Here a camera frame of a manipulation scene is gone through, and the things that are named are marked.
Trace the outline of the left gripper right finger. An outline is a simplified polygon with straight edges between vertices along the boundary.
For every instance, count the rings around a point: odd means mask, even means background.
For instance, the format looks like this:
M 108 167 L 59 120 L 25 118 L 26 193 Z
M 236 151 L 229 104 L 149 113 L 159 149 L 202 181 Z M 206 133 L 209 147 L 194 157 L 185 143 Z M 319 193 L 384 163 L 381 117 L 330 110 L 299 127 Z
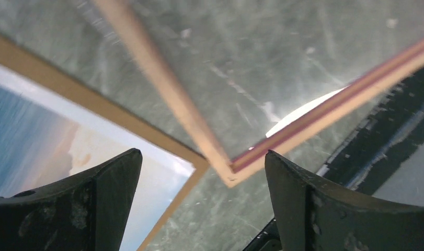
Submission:
M 424 250 L 424 207 L 350 190 L 274 151 L 265 172 L 283 250 Z

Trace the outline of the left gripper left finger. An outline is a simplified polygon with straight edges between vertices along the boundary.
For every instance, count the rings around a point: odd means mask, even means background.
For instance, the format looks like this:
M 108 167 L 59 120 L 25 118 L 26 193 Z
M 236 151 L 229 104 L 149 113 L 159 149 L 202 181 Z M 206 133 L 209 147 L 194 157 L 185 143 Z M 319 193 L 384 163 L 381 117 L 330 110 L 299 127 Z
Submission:
M 0 197 L 0 250 L 119 250 L 143 156 L 126 152 L 51 184 Z

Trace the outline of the seascape photo print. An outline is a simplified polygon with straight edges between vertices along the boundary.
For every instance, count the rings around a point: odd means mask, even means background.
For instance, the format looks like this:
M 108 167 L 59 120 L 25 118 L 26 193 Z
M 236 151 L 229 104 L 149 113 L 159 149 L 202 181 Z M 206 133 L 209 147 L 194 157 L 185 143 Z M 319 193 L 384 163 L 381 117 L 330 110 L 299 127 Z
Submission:
M 143 155 L 120 246 L 136 250 L 195 169 L 123 127 L 0 64 L 0 196 L 97 166 L 131 148 Z

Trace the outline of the pink picture frame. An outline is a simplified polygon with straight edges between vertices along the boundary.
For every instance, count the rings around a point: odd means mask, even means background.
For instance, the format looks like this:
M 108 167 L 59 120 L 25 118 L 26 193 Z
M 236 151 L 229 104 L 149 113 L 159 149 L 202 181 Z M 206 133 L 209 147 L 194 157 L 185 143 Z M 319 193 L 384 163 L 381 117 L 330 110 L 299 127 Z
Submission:
M 268 150 L 280 154 L 289 152 L 424 66 L 422 39 L 231 161 L 128 3 L 95 1 L 95 5 L 124 42 L 139 69 L 230 188 L 263 169 Z

